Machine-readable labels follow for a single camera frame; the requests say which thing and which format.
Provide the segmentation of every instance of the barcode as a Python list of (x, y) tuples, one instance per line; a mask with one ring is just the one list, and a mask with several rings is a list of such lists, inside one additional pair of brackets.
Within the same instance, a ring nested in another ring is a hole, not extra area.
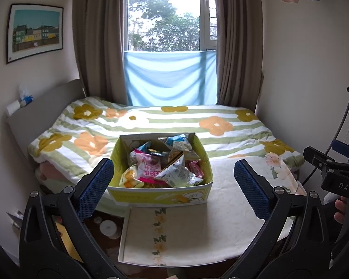
[(175, 183), (173, 182), (173, 180), (168, 180), (167, 181), (167, 184), (169, 184), (172, 188), (174, 188), (176, 185), (175, 185)]

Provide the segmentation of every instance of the painting of houses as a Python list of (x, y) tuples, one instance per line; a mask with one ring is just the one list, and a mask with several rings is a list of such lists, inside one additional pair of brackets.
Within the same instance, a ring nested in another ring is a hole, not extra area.
[(63, 48), (63, 8), (13, 4), (8, 25), (8, 63)]

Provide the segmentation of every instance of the headboard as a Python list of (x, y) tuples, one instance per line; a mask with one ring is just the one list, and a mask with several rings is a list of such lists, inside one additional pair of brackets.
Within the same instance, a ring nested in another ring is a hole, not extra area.
[(29, 144), (49, 129), (70, 103), (84, 97), (81, 81), (76, 79), (47, 91), (8, 117), (7, 123), (27, 159)]

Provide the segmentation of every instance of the finger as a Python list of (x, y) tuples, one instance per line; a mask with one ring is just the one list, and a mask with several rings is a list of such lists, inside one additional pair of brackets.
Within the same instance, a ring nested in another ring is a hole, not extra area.
[(341, 201), (341, 200), (336, 200), (335, 201), (335, 208), (337, 208), (340, 212), (345, 214), (345, 212), (346, 212), (346, 203)]
[(335, 218), (335, 220), (338, 223), (343, 224), (344, 223), (344, 219), (345, 219), (345, 215), (343, 213), (336, 212), (335, 215), (333, 216), (333, 218)]

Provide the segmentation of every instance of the bolt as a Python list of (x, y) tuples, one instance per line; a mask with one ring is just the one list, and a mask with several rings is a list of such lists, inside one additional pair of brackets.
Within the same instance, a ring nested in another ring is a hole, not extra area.
[(318, 197), (318, 194), (314, 191), (310, 191), (309, 193), (310, 197), (313, 197), (313, 198), (317, 198)]
[(39, 195), (39, 192), (36, 191), (36, 190), (35, 190), (35, 191), (32, 191), (31, 194), (30, 194), (31, 197), (36, 197), (36, 196), (38, 196), (38, 195)]
[(67, 186), (63, 189), (63, 193), (71, 193), (74, 190), (74, 188), (72, 186)]
[(283, 194), (284, 193), (284, 189), (281, 188), (281, 187), (276, 187), (274, 189), (274, 192), (277, 193), (277, 194)]

